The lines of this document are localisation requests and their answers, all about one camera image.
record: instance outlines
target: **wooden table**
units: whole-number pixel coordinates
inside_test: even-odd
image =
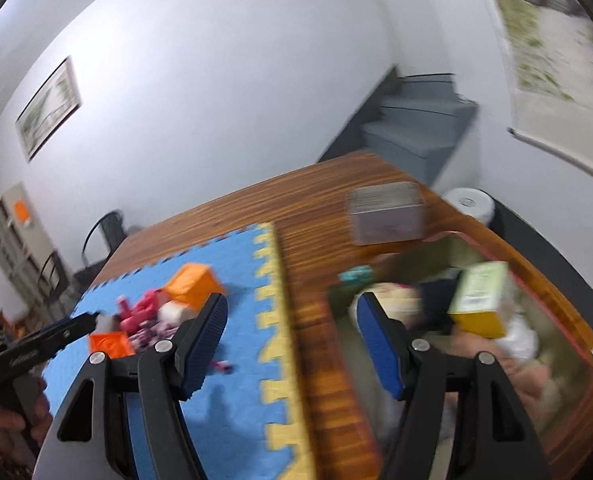
[[[418,242],[356,247],[343,212],[355,187],[410,180],[368,153],[353,153],[288,173],[200,205],[129,237],[110,258],[95,283],[150,264],[183,248],[256,222],[276,225],[288,279],[303,385],[320,478],[374,478],[381,458],[366,437],[363,416],[330,331],[325,288],[337,274],[368,263],[377,254],[406,250]],[[586,354],[593,332],[567,299],[524,257],[473,218],[460,214],[430,190],[427,236],[461,231],[511,269],[555,314]],[[593,370],[591,371],[593,400]],[[579,410],[570,434],[551,449],[555,478],[570,478],[593,449],[593,401]]]

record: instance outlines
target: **blue foam mat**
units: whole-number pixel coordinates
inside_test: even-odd
[[[235,369],[227,376],[209,375],[203,388],[181,404],[196,452],[210,479],[275,479],[294,460],[291,447],[270,451],[265,443],[265,424],[288,421],[284,401],[263,404],[260,399],[259,381],[279,379],[281,370],[277,361],[259,363],[261,349],[276,330],[275,327],[259,330],[256,325],[256,315],[272,309],[272,300],[255,297],[256,288],[269,282],[266,276],[255,276],[264,262],[262,258],[254,258],[254,251],[260,248],[254,243],[259,233],[254,227],[236,232],[106,283],[89,291],[74,312],[77,315],[103,310],[114,314],[118,296],[125,295],[133,303],[149,288],[164,285],[185,263],[212,266],[228,292],[230,309],[215,357],[227,359]],[[87,338],[82,338],[60,352],[46,368],[46,394],[53,413],[88,355]],[[154,480],[138,394],[129,395],[128,406],[139,478]]]

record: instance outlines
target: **metal screw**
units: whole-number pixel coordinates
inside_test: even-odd
[[[429,350],[429,343],[425,339],[414,339],[412,341],[412,348],[417,352],[427,352]]]
[[[161,341],[158,341],[158,343],[154,345],[154,349],[162,354],[165,352],[169,352],[172,349],[172,341],[170,341],[169,339],[163,339]]]
[[[484,365],[493,365],[496,359],[494,359],[494,356],[489,352],[481,352],[479,354],[479,361]]]
[[[94,354],[90,356],[90,363],[92,363],[93,365],[97,365],[99,363],[102,363],[104,359],[105,354],[103,354],[103,352],[94,352]]]

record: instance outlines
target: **dark floor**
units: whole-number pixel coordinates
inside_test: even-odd
[[[574,267],[545,238],[500,202],[497,202],[497,217],[490,227],[532,262],[567,297],[593,330],[593,290]]]

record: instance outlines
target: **orange block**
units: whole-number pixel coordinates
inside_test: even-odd
[[[89,334],[88,341],[90,352],[105,352],[111,359],[119,359],[136,353],[125,332]]]
[[[185,264],[161,288],[173,300],[185,303],[196,312],[200,312],[213,292],[225,293],[224,288],[216,281],[212,269],[202,264]]]

